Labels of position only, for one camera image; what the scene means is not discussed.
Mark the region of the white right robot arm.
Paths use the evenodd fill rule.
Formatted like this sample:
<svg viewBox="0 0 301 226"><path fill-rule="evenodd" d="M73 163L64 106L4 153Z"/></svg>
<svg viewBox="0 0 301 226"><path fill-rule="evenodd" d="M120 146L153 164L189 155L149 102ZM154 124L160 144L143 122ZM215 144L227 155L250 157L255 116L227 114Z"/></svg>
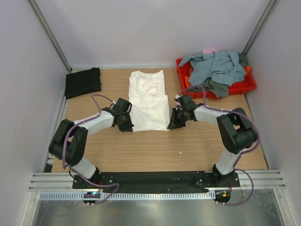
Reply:
<svg viewBox="0 0 301 226"><path fill-rule="evenodd" d="M218 126L225 150L212 168L212 181L223 186L231 179L235 166L253 143L259 142L259 132L242 108L223 110L205 103L196 104L189 94L177 95L168 129L186 126L186 121L202 121Z"/></svg>

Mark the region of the white t-shirt with print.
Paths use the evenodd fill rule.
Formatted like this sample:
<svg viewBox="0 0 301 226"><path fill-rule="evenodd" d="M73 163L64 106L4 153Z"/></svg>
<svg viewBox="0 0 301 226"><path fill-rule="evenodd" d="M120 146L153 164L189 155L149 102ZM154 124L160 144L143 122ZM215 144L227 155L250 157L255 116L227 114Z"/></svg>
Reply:
<svg viewBox="0 0 301 226"><path fill-rule="evenodd" d="M134 132L167 131L169 101L165 92L164 72L134 71L129 77L130 117Z"/></svg>

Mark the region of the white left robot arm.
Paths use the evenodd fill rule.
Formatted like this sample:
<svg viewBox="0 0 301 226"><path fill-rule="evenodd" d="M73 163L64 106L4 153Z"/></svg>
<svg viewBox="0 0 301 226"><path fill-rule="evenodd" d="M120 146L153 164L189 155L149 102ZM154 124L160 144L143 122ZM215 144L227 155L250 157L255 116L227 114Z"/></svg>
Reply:
<svg viewBox="0 0 301 226"><path fill-rule="evenodd" d="M122 98L111 102L109 107L100 108L98 113L77 121L62 120L50 142L48 152L62 161L63 168L69 168L83 179L89 188L100 184L99 169L84 157L87 138L103 129L117 126L121 132L132 132L130 118L132 104Z"/></svg>

